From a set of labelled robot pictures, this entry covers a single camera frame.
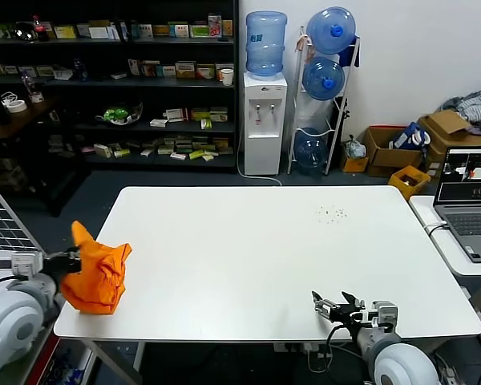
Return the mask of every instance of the yellow container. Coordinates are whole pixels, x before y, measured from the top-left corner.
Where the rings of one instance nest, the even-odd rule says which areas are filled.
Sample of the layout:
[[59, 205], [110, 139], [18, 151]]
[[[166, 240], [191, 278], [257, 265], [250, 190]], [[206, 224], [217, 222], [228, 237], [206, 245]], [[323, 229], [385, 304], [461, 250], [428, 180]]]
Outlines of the yellow container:
[[428, 184], [431, 177], [413, 166], [406, 166], [393, 174], [388, 185], [397, 187], [407, 201]]

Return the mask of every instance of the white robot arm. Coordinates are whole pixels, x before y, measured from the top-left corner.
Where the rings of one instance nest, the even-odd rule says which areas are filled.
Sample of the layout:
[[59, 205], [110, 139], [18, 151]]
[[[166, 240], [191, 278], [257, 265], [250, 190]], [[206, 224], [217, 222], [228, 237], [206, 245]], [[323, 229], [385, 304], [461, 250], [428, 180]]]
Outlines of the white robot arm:
[[57, 282], [80, 270], [73, 251], [44, 260], [40, 253], [13, 254], [7, 262], [18, 279], [0, 290], [0, 369], [29, 351], [46, 314], [53, 311]]
[[[331, 322], [341, 322], [357, 344], [376, 385], [439, 385], [435, 366], [420, 349], [401, 342], [395, 333], [398, 307], [391, 302], [365, 303], [342, 292], [348, 302], [337, 304], [312, 292], [315, 310]], [[328, 336], [329, 344], [332, 335]]]

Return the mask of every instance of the white table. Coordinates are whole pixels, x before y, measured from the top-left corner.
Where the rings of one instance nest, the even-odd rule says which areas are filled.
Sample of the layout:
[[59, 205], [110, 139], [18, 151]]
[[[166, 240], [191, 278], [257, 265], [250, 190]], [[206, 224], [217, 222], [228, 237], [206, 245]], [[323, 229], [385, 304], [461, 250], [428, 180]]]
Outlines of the white table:
[[[410, 207], [413, 209], [422, 226], [439, 223], [442, 218], [433, 208], [433, 196], [415, 196], [410, 199]], [[434, 226], [428, 226], [427, 232]], [[431, 240], [449, 266], [452, 273], [460, 277], [481, 277], [481, 263], [474, 263], [463, 251], [451, 231], [437, 229], [431, 234]], [[471, 296], [471, 303], [481, 318], [481, 289]]]
[[392, 301], [403, 338], [481, 332], [394, 187], [129, 187], [97, 239], [131, 244], [126, 292], [111, 316], [66, 304], [55, 333], [82, 339], [129, 383], [139, 375], [95, 341], [323, 342], [332, 326], [312, 290]]

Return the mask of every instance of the orange box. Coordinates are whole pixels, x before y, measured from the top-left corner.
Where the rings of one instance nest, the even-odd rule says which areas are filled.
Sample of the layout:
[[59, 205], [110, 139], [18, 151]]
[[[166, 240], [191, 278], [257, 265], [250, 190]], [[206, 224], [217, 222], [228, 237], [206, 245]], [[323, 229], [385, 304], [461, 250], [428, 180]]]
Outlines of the orange box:
[[428, 184], [431, 177], [422, 171], [419, 171], [413, 166], [406, 166], [402, 170], [392, 174], [388, 181], [389, 186], [394, 186], [399, 189], [404, 199], [407, 201]]
[[343, 172], [364, 172], [369, 163], [369, 158], [348, 158], [346, 151], [342, 149], [342, 171]]

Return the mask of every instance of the blue water bottle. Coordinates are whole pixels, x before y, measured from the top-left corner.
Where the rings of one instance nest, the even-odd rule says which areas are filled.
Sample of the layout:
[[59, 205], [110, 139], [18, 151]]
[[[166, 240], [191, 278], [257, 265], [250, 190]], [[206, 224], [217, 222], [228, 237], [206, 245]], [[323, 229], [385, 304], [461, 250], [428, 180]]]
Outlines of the blue water bottle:
[[283, 69], [287, 16], [271, 10], [252, 12], [246, 17], [248, 37], [246, 68], [258, 76], [272, 76]]
[[[314, 128], [303, 128], [311, 135], [318, 135]], [[304, 174], [322, 172], [328, 158], [328, 148], [320, 136], [309, 136], [303, 131], [296, 133], [294, 140], [294, 158], [296, 158], [298, 169]]]
[[315, 49], [325, 55], [345, 50], [353, 42], [355, 32], [353, 15], [340, 6], [316, 13], [306, 27]]
[[329, 100], [344, 87], [344, 70], [337, 63], [317, 56], [305, 65], [303, 87], [317, 100]]

